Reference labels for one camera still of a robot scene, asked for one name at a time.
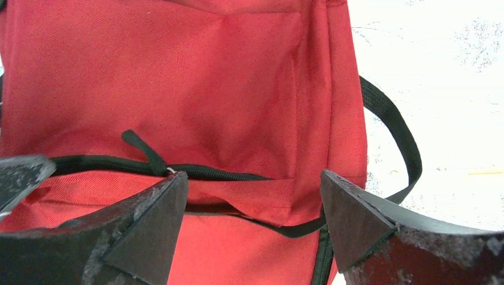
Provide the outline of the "red student backpack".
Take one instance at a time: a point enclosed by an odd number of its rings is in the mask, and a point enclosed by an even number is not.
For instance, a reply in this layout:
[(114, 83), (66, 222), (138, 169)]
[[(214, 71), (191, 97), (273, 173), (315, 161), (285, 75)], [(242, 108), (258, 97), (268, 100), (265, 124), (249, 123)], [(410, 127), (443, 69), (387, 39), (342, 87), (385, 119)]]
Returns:
[(364, 109), (421, 175), (401, 114), (358, 76), (346, 1), (2, 1), (1, 60), (1, 159), (56, 164), (1, 235), (184, 172), (166, 284), (330, 284), (321, 174), (365, 185)]

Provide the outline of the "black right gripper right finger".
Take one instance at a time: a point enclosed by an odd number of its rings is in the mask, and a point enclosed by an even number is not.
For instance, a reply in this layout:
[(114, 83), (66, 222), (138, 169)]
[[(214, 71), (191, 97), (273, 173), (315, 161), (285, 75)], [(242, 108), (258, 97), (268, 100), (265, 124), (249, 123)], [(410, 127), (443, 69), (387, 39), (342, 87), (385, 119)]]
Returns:
[(320, 191), (348, 284), (502, 284), (503, 233), (436, 220), (329, 170)]

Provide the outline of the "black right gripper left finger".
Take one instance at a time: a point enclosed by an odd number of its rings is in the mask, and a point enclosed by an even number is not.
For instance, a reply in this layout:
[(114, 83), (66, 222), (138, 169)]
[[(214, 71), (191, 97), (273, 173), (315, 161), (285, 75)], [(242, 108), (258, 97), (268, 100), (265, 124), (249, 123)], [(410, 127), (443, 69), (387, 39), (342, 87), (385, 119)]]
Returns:
[(1, 235), (2, 284), (166, 284), (188, 197), (177, 172), (120, 202)]

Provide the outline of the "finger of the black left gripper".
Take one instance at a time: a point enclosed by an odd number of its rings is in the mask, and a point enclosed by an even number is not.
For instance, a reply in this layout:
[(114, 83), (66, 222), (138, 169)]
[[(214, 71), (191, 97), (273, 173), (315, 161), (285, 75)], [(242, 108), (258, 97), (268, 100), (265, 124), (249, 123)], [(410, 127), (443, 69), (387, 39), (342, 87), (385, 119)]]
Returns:
[(29, 155), (1, 159), (1, 220), (56, 171), (45, 156)]

